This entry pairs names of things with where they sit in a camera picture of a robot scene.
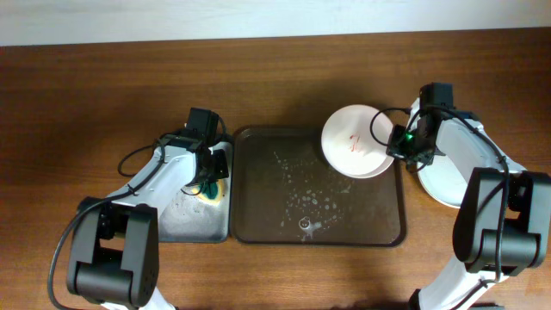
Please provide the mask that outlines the white plate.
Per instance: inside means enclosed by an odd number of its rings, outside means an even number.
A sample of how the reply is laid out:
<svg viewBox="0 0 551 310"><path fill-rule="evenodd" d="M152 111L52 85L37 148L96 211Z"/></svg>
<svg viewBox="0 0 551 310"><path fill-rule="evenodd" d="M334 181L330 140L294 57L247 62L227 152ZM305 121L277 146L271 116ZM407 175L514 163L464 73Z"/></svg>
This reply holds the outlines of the white plate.
<svg viewBox="0 0 551 310"><path fill-rule="evenodd" d="M418 178L434 200L450 208L461 207L467 182L452 164L428 165L418 173Z"/></svg>

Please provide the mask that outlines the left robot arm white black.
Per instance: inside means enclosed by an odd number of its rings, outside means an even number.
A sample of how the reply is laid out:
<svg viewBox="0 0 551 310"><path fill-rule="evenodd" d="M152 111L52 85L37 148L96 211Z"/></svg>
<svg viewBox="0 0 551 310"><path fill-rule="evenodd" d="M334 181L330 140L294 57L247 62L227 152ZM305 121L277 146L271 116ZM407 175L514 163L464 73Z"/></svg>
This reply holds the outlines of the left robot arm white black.
<svg viewBox="0 0 551 310"><path fill-rule="evenodd" d="M229 234L233 146L215 112L192 108L183 127L105 198L86 197L64 230L69 293L106 309L171 309L158 287L162 243L220 243Z"/></svg>

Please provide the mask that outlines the green yellow sponge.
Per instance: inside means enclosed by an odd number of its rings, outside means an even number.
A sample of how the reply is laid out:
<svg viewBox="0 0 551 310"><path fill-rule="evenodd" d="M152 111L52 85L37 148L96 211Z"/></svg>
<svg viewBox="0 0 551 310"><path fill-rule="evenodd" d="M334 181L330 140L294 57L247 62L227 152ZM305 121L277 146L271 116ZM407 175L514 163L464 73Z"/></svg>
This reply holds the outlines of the green yellow sponge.
<svg viewBox="0 0 551 310"><path fill-rule="evenodd" d="M226 185L223 180L213 183L204 183L192 188L192 194L207 204L218 205L226 195Z"/></svg>

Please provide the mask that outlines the pink plate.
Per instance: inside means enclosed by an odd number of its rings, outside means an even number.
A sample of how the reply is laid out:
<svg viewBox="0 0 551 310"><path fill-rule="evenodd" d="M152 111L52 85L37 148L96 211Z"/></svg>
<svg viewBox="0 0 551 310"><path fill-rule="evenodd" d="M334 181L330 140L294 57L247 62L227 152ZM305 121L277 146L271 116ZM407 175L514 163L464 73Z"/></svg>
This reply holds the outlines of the pink plate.
<svg viewBox="0 0 551 310"><path fill-rule="evenodd" d="M393 123L367 105L349 105L334 112L324 124L321 146L325 159L339 173L352 178L371 178L385 172L393 163L385 143Z"/></svg>

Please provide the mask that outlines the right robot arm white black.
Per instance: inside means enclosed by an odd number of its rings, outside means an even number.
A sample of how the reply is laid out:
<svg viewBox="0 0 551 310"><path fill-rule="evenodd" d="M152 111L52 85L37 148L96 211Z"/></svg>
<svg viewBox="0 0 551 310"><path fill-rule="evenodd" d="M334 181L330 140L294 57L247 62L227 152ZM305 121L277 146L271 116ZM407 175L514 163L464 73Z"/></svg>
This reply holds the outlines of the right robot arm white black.
<svg viewBox="0 0 551 310"><path fill-rule="evenodd" d="M506 156L474 113L454 106L451 84L422 86L407 113L407 125L395 126L388 138L387 155L411 173L444 156L467 184L453 228L454 254L408 307L468 309L491 287L545 260L550 176Z"/></svg>

